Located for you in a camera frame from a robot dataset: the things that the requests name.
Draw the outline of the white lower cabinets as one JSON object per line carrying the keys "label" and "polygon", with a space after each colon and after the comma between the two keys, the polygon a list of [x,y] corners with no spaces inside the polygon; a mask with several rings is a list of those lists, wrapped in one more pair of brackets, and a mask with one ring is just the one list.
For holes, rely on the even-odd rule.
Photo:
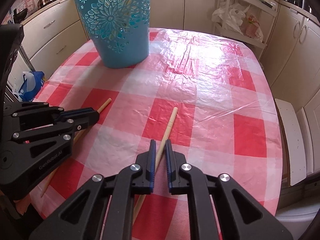
{"label": "white lower cabinets", "polygon": [[[80,108],[97,106],[108,93],[125,96],[138,93],[131,79],[116,81],[119,72],[102,69],[88,77],[86,68],[99,62],[92,43],[62,46],[67,59],[62,62],[49,51],[53,40],[80,19],[74,2],[59,1],[44,10],[39,0],[16,0],[13,8],[27,9],[23,48],[34,68],[44,72],[48,83],[40,93],[49,102]],[[313,102],[311,88],[319,88],[319,25],[306,14],[285,3],[276,3],[278,16],[262,13],[258,18],[266,49],[262,64],[266,78],[276,97],[291,102],[296,109],[308,108]],[[210,19],[215,0],[151,0],[150,27],[191,30],[197,34],[210,32]]]}

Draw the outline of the white small stool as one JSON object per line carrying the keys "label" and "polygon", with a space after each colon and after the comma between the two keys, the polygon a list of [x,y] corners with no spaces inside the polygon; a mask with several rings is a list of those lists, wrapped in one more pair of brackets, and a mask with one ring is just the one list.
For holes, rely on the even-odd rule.
{"label": "white small stool", "polygon": [[291,103],[275,99],[284,132],[287,175],[290,186],[306,178],[306,157],[302,132]]}

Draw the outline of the wooden chopstick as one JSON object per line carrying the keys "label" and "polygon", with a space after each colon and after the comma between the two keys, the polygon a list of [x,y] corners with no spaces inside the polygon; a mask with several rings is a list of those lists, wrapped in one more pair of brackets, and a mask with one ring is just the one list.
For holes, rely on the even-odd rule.
{"label": "wooden chopstick", "polygon": [[[99,109],[97,110],[97,112],[100,114],[110,103],[112,102],[112,99],[111,98],[108,98],[100,107]],[[74,140],[73,140],[73,145],[76,145],[77,142],[79,141],[79,139],[81,137],[83,137],[85,134],[87,134],[89,132],[89,130],[92,128],[92,126],[89,126],[87,129],[84,129],[84,130],[81,130],[79,131]],[[40,194],[40,197],[43,197],[45,192],[47,191],[48,189],[48,186],[50,185],[50,182],[51,180],[53,179],[54,175],[56,174],[57,170],[59,169],[59,167],[57,167],[49,176],[48,176],[48,179],[41,191],[41,194]]]}
{"label": "wooden chopstick", "polygon": [[[164,146],[165,146],[165,142],[169,139],[169,135],[170,135],[172,127],[174,125],[177,112],[178,112],[178,108],[174,107],[173,110],[172,110],[170,119],[168,121],[167,127],[165,129],[165,132],[163,134],[161,143],[160,143],[159,148],[158,148],[157,153],[156,153],[155,171],[157,171],[157,168],[158,168],[159,163],[161,161],[163,150],[164,150]],[[133,210],[133,223],[135,223],[136,218],[138,217],[138,214],[139,214],[139,212],[140,212],[140,210],[142,208],[142,205],[144,203],[145,198],[146,198],[146,195],[141,195],[141,196],[139,196],[139,198],[138,198],[138,200],[136,202],[135,208]]]}

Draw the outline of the teal perforated utensil basket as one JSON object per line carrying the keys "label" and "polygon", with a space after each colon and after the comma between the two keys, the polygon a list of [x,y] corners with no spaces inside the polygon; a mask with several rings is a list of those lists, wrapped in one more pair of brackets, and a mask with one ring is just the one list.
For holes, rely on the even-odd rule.
{"label": "teal perforated utensil basket", "polygon": [[148,57],[150,0],[74,1],[106,67],[126,68]]}

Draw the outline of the blue plastic bag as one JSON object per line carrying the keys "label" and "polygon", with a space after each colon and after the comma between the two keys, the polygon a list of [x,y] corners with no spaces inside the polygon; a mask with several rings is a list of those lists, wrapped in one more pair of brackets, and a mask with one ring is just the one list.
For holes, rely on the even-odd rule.
{"label": "blue plastic bag", "polygon": [[15,81],[13,94],[20,102],[32,102],[44,85],[44,72],[23,72]]}

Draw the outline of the red checkered plastic tablecloth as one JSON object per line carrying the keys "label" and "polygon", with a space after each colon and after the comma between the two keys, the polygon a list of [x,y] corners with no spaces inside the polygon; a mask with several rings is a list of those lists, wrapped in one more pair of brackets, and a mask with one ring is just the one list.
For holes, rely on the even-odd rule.
{"label": "red checkered plastic tablecloth", "polygon": [[276,108],[255,55],[240,42],[154,28],[144,61],[110,69],[88,41],[60,65],[36,100],[66,110],[110,102],[50,184],[31,192],[43,218],[94,174],[117,174],[151,140],[160,142],[174,108],[172,148],[205,174],[231,175],[276,212],[282,174]]}

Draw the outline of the white rolling storage cart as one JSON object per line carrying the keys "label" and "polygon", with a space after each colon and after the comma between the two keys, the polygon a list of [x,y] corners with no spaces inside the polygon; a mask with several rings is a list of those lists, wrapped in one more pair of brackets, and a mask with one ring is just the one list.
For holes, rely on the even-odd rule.
{"label": "white rolling storage cart", "polygon": [[213,34],[246,44],[260,59],[278,14],[279,0],[216,0]]}

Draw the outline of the black wok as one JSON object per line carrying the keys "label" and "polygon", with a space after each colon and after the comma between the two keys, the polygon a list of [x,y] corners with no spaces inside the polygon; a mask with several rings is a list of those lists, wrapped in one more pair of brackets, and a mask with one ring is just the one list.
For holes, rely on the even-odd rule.
{"label": "black wok", "polygon": [[14,9],[14,13],[13,13],[14,23],[23,22],[25,20],[25,18],[27,17],[27,13],[28,13],[27,8],[21,10],[20,12],[17,12],[17,9]]}

